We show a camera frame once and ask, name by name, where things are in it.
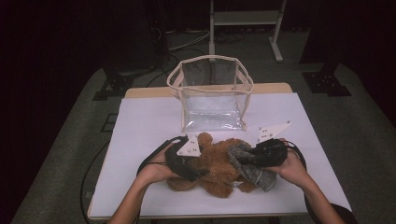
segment black curtain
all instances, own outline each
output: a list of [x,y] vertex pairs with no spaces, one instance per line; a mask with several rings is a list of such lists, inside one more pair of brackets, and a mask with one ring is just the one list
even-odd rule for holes
[[394,1],[321,0],[301,63],[326,63],[335,57],[360,77],[395,126],[394,22]]

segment floor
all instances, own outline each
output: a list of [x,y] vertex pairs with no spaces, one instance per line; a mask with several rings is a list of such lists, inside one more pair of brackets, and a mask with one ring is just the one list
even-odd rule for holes
[[[394,127],[365,91],[359,77],[342,64],[335,75],[351,96],[329,97],[309,90],[302,72],[318,71],[322,66],[299,64],[309,31],[279,34],[283,63],[275,61],[268,43],[270,34],[263,31],[225,35],[230,41],[219,41],[217,54],[238,58],[256,83],[289,83],[302,100],[356,219],[359,223],[394,223]],[[174,48],[197,36],[168,34],[169,45]],[[137,77],[133,87],[166,86],[163,71],[171,70],[177,61],[207,52],[207,42],[175,51],[162,69]],[[106,143],[111,138],[112,115],[118,113],[121,100],[121,96],[93,100],[105,82],[103,69],[92,74],[12,223],[104,223],[88,220],[84,214],[106,155]],[[159,220],[158,223],[267,223],[267,219]],[[280,223],[313,222],[309,216],[297,216],[282,217]]]

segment clear plastic bag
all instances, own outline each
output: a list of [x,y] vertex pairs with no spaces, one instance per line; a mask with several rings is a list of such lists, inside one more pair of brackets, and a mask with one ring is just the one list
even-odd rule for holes
[[183,132],[246,129],[253,80],[237,59],[206,55],[182,61],[166,83],[182,104]]

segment stuffed animal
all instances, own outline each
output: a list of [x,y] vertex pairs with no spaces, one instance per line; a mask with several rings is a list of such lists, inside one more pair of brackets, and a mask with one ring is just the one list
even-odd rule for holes
[[[235,162],[230,163],[232,158],[230,158],[229,149],[248,148],[250,147],[248,143],[235,138],[213,143],[213,137],[209,133],[200,133],[198,144],[202,154],[199,158],[189,160],[189,165],[196,170],[206,171],[206,174],[193,182],[182,178],[169,178],[166,182],[170,189],[184,191],[199,185],[213,196],[228,198],[235,187],[243,192],[251,192],[257,188],[257,183],[246,179],[246,175],[244,175],[246,169],[238,166]],[[270,174],[270,176],[272,177],[271,181],[275,183],[275,173]]]

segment white table surface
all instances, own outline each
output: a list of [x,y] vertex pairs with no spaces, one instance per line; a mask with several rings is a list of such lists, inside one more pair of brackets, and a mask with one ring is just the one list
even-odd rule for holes
[[[286,138],[302,151],[308,168],[328,197],[350,209],[332,167],[312,128],[297,93],[252,94],[244,116],[246,131],[209,132],[214,142],[230,137],[257,144],[260,127],[291,121],[276,138]],[[134,181],[143,159],[165,140],[181,132],[181,104],[173,97],[123,99],[106,158],[88,212],[92,219],[109,218]],[[165,182],[148,188],[141,217],[284,216],[306,213],[304,195],[278,177],[269,191],[244,193],[234,189],[227,199],[216,198],[201,187],[186,192],[170,190]]]

